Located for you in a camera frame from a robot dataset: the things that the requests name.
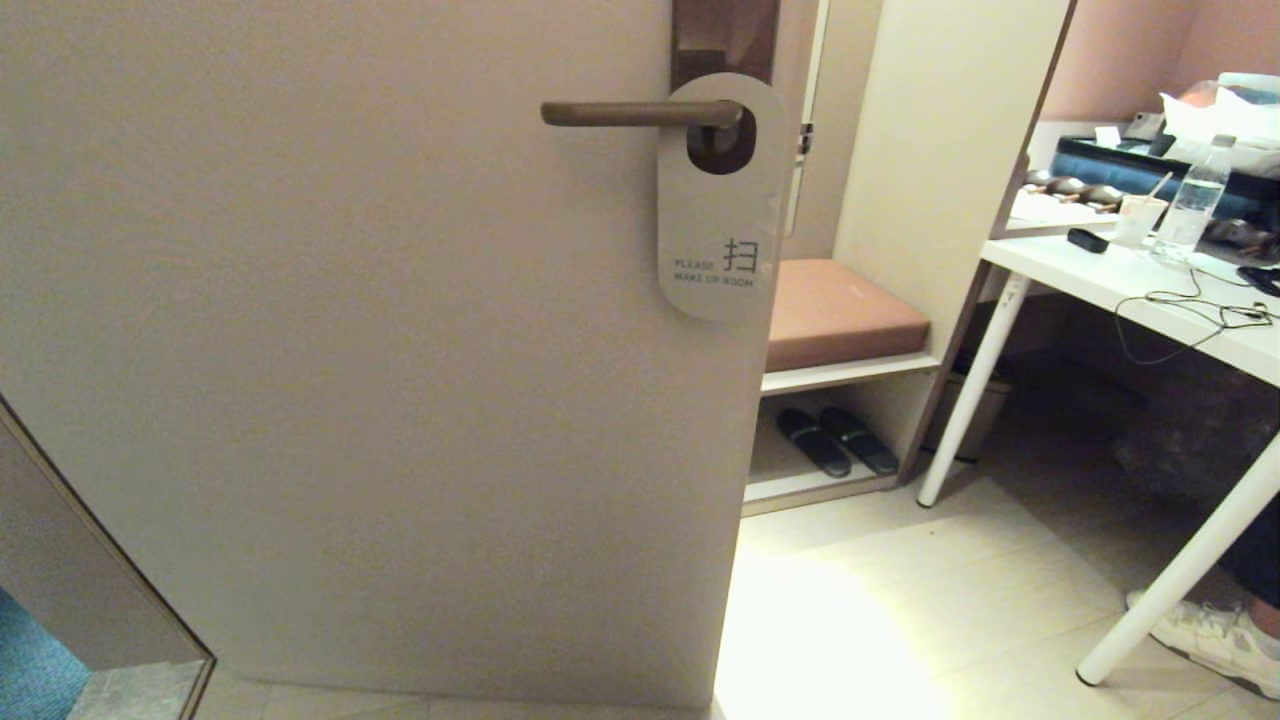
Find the sneaker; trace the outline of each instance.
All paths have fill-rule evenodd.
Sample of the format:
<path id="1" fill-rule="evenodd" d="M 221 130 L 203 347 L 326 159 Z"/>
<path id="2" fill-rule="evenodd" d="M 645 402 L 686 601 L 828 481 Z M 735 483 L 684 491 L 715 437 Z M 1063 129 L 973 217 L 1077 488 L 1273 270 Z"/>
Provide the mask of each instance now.
<path id="1" fill-rule="evenodd" d="M 1142 593 L 1125 597 L 1129 607 Z M 1240 624 L 1243 614 L 1240 606 L 1217 610 L 1183 601 L 1156 623 L 1151 637 L 1220 675 L 1247 680 L 1263 696 L 1280 700 L 1280 660 L 1262 652 L 1253 633 Z"/>

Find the straw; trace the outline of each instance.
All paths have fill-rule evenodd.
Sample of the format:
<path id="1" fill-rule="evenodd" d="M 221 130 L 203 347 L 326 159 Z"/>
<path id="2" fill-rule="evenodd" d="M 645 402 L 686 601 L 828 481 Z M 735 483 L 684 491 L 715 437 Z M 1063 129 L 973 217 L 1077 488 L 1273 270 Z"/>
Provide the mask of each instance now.
<path id="1" fill-rule="evenodd" d="M 1165 187 L 1165 183 L 1169 182 L 1169 178 L 1171 178 L 1171 177 L 1174 177 L 1174 172 L 1172 170 L 1169 170 L 1167 173 L 1165 173 L 1165 177 L 1160 178 L 1160 182 L 1156 183 L 1156 187 L 1151 188 L 1151 192 L 1147 193 L 1147 200 L 1151 200 L 1152 197 L 1155 197 L 1156 193 L 1160 192 L 1160 188 Z"/>

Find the pink wall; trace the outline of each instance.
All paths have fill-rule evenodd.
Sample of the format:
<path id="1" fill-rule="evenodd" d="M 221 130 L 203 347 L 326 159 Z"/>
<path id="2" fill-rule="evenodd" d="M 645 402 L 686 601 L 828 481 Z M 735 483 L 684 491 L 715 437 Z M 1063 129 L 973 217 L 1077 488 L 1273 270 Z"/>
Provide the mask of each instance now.
<path id="1" fill-rule="evenodd" d="M 1280 3 L 1199 0 L 1199 6 L 1170 74 L 1174 92 L 1221 72 L 1280 76 Z"/>
<path id="2" fill-rule="evenodd" d="M 1039 119 L 1125 120 L 1160 110 L 1157 92 L 1170 90 L 1201 3 L 1079 0 Z"/>

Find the metal door handle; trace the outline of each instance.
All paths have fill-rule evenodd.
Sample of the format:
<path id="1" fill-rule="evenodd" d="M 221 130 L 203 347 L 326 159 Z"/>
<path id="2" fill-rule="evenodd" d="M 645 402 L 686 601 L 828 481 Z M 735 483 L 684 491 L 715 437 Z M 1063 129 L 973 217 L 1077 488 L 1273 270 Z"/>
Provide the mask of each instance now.
<path id="1" fill-rule="evenodd" d="M 710 102 L 543 102 L 543 122 L 559 127 L 730 127 L 742 106 Z"/>

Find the cable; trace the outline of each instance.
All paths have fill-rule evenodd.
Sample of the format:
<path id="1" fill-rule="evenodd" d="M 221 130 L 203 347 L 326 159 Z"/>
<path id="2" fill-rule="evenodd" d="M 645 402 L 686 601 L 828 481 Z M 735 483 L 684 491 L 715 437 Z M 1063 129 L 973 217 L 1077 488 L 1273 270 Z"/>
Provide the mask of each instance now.
<path id="1" fill-rule="evenodd" d="M 1235 331 L 1242 328 L 1266 328 L 1275 324 L 1272 322 L 1274 319 L 1280 319 L 1280 315 L 1272 313 L 1271 309 L 1267 307 L 1267 305 L 1263 302 L 1254 302 L 1253 306 L 1245 307 L 1243 305 L 1221 305 L 1211 300 L 1202 300 L 1201 296 L 1204 293 L 1204 290 L 1201 287 L 1199 279 L 1196 277 L 1196 273 L 1206 274 L 1226 284 L 1234 284 L 1236 287 L 1252 287 L 1248 283 L 1235 283 L 1229 279 L 1220 278 L 1213 273 L 1210 273 L 1208 270 L 1203 270 L 1201 268 L 1192 265 L 1190 268 L 1188 268 L 1188 274 L 1192 278 L 1192 284 L 1196 286 L 1194 295 L 1188 295 L 1185 292 L 1174 292 L 1171 290 L 1153 290 L 1146 295 L 1125 297 L 1124 300 L 1116 304 L 1115 310 L 1112 310 L 1111 313 L 1111 319 L 1116 325 L 1116 334 L 1120 337 L 1120 348 L 1124 351 L 1125 357 L 1128 357 L 1130 363 L 1135 365 L 1158 365 L 1161 363 L 1172 360 L 1174 357 L 1181 355 L 1183 352 L 1187 352 L 1188 350 L 1194 350 L 1204 345 L 1206 342 L 1213 340 L 1215 337 L 1222 334 L 1226 331 Z M 1124 325 L 1120 323 L 1120 320 L 1124 319 L 1120 316 L 1120 309 L 1124 307 L 1125 304 L 1137 300 L 1143 300 L 1151 302 L 1152 305 L 1167 305 L 1171 307 L 1178 307 L 1180 310 L 1187 310 L 1188 313 L 1192 313 L 1193 315 L 1202 318 L 1206 322 L 1212 323 L 1217 327 L 1213 329 L 1213 332 L 1208 333 L 1207 336 L 1197 340 L 1190 345 L 1179 347 L 1178 350 L 1170 352 L 1169 355 L 1165 355 L 1164 357 L 1142 360 L 1139 357 L 1134 357 L 1133 352 L 1129 350 L 1129 342 L 1124 337 Z M 1197 305 L 1208 306 L 1210 309 L 1216 310 L 1217 316 L 1213 318 L 1212 315 L 1201 311 L 1201 309 L 1198 309 Z M 1233 320 L 1239 320 L 1242 318 L 1245 319 L 1247 322 L 1233 323 Z"/>

